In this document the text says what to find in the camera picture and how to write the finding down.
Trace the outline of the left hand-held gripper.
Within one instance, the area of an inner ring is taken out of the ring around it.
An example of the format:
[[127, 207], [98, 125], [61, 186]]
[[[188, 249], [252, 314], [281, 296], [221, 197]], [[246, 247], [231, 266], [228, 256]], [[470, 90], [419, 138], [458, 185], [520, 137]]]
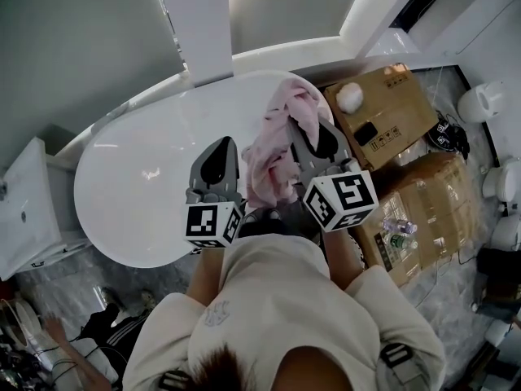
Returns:
[[191, 167], [186, 189], [186, 242], [201, 249], [227, 248], [233, 243], [244, 212], [238, 181], [237, 146], [225, 136], [209, 145]]

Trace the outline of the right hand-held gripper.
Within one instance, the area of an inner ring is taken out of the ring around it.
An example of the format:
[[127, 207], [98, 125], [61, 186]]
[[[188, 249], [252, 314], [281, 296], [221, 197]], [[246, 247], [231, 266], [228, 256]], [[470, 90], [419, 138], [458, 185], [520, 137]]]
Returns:
[[[370, 172], [351, 157], [343, 132], [320, 117], [318, 156], [308, 135], [289, 118], [288, 131], [302, 178], [312, 178], [303, 202], [325, 232], [361, 225], [379, 206]], [[327, 170], [326, 160], [342, 164]]]

